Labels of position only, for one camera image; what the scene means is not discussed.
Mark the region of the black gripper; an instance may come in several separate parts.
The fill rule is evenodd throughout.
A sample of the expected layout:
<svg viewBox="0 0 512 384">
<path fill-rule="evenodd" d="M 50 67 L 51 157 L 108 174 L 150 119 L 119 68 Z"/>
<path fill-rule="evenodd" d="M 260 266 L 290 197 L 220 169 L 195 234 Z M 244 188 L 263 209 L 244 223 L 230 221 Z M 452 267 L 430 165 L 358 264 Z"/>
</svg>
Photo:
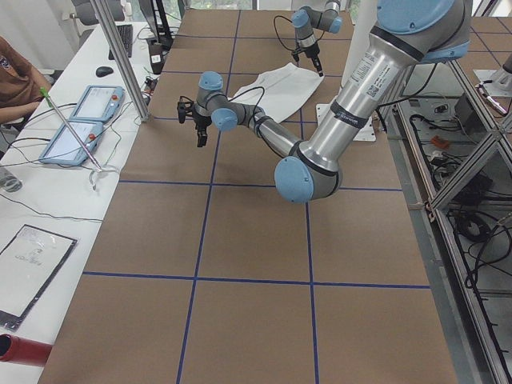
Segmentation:
<svg viewBox="0 0 512 384">
<path fill-rule="evenodd" d="M 318 55 L 320 53 L 318 44 L 315 42 L 314 44 L 307 46 L 307 47 L 301 47 L 299 44 L 296 44 L 295 49 L 291 53 L 295 62 L 299 62 L 299 55 L 301 53 L 305 53 L 306 56 L 312 60 L 312 63 L 314 65 L 314 68 L 318 72 L 318 75 L 320 77 L 322 77 L 323 76 L 323 68 L 322 68 L 320 59 L 318 57 Z"/>
<path fill-rule="evenodd" d="M 199 104 L 187 96 L 180 96 L 177 104 L 178 121 L 183 124 L 186 117 L 191 117 L 197 131 L 197 147 L 204 147 L 207 144 L 207 127 L 212 124 L 211 117 L 203 111 Z"/>
</svg>

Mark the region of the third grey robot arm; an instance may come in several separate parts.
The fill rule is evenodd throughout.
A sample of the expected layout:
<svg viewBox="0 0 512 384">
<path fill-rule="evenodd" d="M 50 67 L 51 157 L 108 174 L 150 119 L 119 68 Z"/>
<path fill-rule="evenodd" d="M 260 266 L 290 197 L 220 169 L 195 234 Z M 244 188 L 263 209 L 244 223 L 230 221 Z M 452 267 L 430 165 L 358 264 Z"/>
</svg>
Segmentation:
<svg viewBox="0 0 512 384">
<path fill-rule="evenodd" d="M 511 56 L 498 70 L 474 70 L 478 78 L 477 88 L 486 96 L 511 96 Z"/>
</svg>

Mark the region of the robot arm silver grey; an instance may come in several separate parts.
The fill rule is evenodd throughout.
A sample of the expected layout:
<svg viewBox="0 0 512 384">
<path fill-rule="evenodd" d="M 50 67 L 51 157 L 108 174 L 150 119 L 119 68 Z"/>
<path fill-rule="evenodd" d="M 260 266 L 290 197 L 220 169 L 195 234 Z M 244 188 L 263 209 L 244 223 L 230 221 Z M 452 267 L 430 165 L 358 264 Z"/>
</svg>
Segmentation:
<svg viewBox="0 0 512 384">
<path fill-rule="evenodd" d="M 318 75 L 324 75 L 322 64 L 319 59 L 320 48 L 314 30 L 336 34 L 342 26 L 342 19 L 339 16 L 341 9 L 340 1 L 326 1 L 322 11 L 314 10 L 310 6 L 303 6 L 292 15 L 292 24 L 295 32 L 295 49 L 292 50 L 292 57 L 299 62 L 299 55 L 304 53 L 313 63 Z"/>
<path fill-rule="evenodd" d="M 178 102 L 178 120 L 192 117 L 199 146 L 206 143 L 209 125 L 220 131 L 247 126 L 281 156 L 274 181 L 285 200 L 304 203 L 326 198 L 341 183 L 340 156 L 397 76 L 409 66 L 446 62 L 466 54 L 471 11 L 470 1 L 377 2 L 368 49 L 306 141 L 267 116 L 260 106 L 229 100 L 222 91 L 222 77 L 213 71 L 201 75 L 195 100 Z"/>
</svg>

